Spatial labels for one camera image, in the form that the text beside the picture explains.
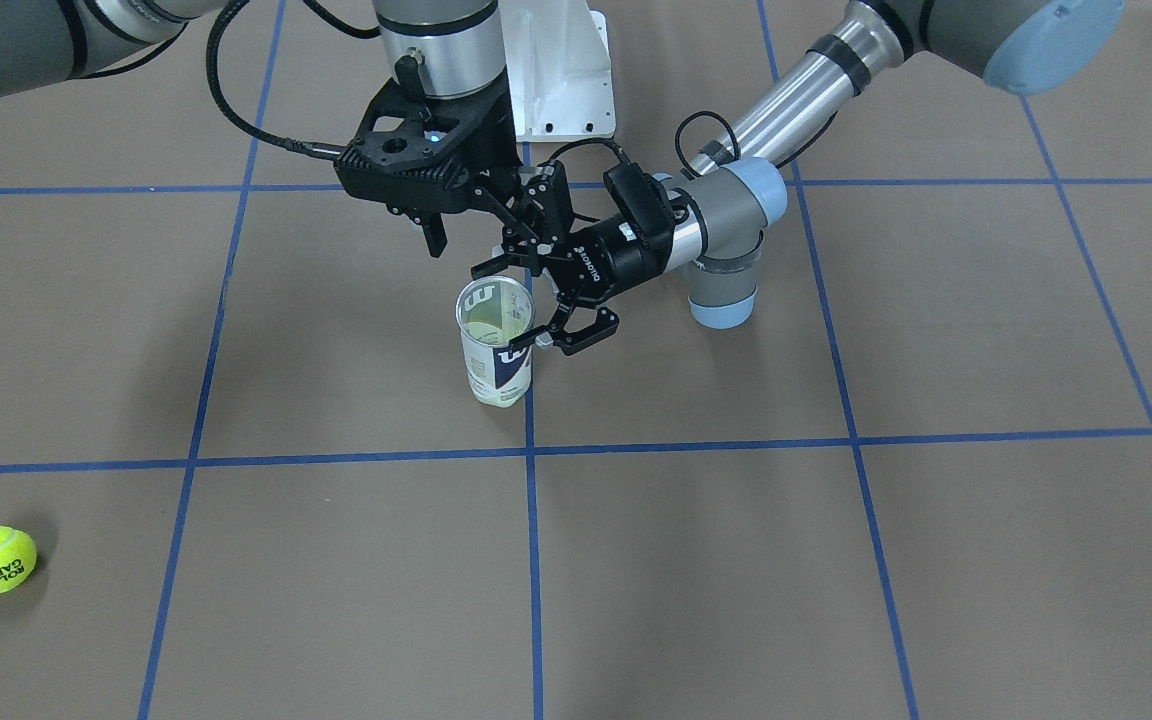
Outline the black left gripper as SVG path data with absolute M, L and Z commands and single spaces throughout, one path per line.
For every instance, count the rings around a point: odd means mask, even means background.
M 550 323 L 511 338 L 509 351 L 522 351 L 548 336 L 550 344 L 573 356 L 612 338 L 620 328 L 620 314 L 598 305 L 666 272 L 677 220 L 664 184 L 639 164 L 622 161 L 604 173 L 604 185 L 617 206 L 616 215 L 567 234 L 563 241 L 562 233 L 505 228 L 492 258 L 470 270 L 479 281 L 518 266 L 531 276 L 552 279 L 556 287 L 558 309 Z M 579 306 L 593 310 L 594 318 L 570 329 L 567 325 Z

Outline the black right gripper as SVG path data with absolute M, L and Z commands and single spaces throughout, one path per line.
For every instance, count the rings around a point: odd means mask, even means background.
M 355 199 L 424 217 L 431 258 L 448 247 L 442 214 L 477 209 L 499 219 L 502 232 L 562 233 L 558 247 L 575 222 L 564 164 L 521 167 L 506 71 L 471 94 L 435 97 L 419 73 L 397 70 L 367 105 L 334 170 Z

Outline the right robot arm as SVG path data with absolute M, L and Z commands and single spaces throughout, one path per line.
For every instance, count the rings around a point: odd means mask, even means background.
M 384 46 L 387 81 L 349 141 L 262 126 L 230 100 L 221 50 L 247 1 L 0 1 L 0 97 L 119 76 L 210 20 L 204 77 L 221 118 L 252 141 L 333 165 L 340 187 L 420 228 L 444 253 L 444 219 L 480 211 L 503 225 L 505 260 L 535 266 L 573 227 L 573 211 L 515 149 L 502 9 L 497 1 L 376 1 L 358 26 L 324 1 L 306 9 L 335 31 Z

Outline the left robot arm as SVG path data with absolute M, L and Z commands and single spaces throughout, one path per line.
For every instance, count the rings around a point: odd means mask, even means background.
M 617 213 L 573 228 L 561 211 L 538 238 L 509 232 L 457 301 L 467 344 L 515 361 L 535 343 L 571 355 L 611 338 L 607 302 L 682 272 L 692 318 L 728 329 L 755 311 L 765 229 L 787 209 L 781 169 L 813 145 L 879 73 L 919 53 L 940 56 L 1007 94 L 1058 88 L 1114 33 L 1121 1 L 850 1 L 786 77 L 680 173 L 650 176 L 611 138 L 605 190 Z

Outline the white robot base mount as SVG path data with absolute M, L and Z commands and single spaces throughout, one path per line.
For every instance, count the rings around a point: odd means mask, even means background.
M 522 143 L 616 132 L 607 20 L 586 1 L 502 1 L 511 114 Z

